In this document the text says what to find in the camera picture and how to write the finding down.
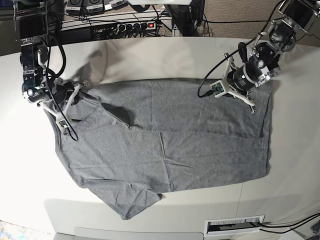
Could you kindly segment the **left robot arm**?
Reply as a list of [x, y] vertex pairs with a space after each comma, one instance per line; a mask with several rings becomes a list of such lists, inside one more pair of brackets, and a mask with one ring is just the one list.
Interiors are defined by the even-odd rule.
[[281, 22], [272, 21], [266, 31], [253, 40], [252, 53], [247, 56], [247, 45], [238, 44], [243, 66], [227, 75], [227, 83], [238, 92], [249, 91], [274, 79], [280, 72], [279, 60], [283, 53], [291, 51], [297, 42], [296, 33], [309, 31], [320, 16], [318, 0], [282, 0], [279, 13]]

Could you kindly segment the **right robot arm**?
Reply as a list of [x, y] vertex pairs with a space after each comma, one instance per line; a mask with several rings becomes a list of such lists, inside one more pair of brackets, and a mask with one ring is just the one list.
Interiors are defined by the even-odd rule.
[[[67, 66], [67, 56], [58, 38], [62, 20], [52, 12], [51, 1], [15, 0], [13, 10], [14, 30], [21, 41], [23, 97], [30, 103], [53, 103], [57, 108], [67, 103], [76, 105], [81, 100], [76, 86], [61, 79]], [[58, 72], [49, 67], [52, 44], [58, 46], [62, 57]]]

